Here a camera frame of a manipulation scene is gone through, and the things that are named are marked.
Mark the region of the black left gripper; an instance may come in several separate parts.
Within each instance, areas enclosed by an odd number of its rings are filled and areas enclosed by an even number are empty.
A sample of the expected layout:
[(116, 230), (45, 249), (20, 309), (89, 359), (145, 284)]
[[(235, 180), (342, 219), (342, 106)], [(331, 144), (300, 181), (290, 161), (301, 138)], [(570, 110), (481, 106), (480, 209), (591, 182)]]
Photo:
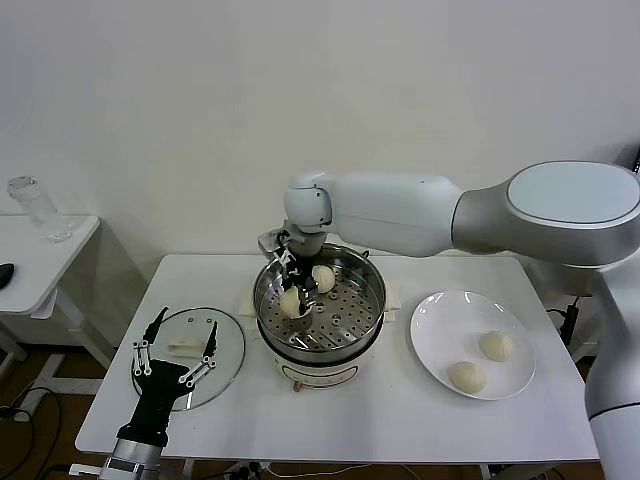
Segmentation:
[(166, 445), (167, 427), (177, 399), (193, 391), (195, 385), (216, 368), (218, 322), (213, 323), (201, 360), (189, 370), (187, 366), (150, 357), (150, 347), (169, 310), (164, 307), (148, 324), (140, 340), (132, 343), (133, 373), (138, 378), (141, 395), (128, 424), (122, 426), (117, 439), (146, 445)]

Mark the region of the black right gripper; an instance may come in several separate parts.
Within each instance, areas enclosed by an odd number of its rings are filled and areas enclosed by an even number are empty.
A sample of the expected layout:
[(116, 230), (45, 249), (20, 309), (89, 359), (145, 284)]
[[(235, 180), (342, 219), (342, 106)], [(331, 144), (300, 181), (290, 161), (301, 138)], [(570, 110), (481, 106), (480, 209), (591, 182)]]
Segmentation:
[(282, 288), (289, 290), (298, 288), (299, 314), (307, 315), (316, 303), (318, 283), (312, 270), (313, 262), (310, 257), (297, 257), (287, 248), (277, 250), (277, 260), (282, 267)]

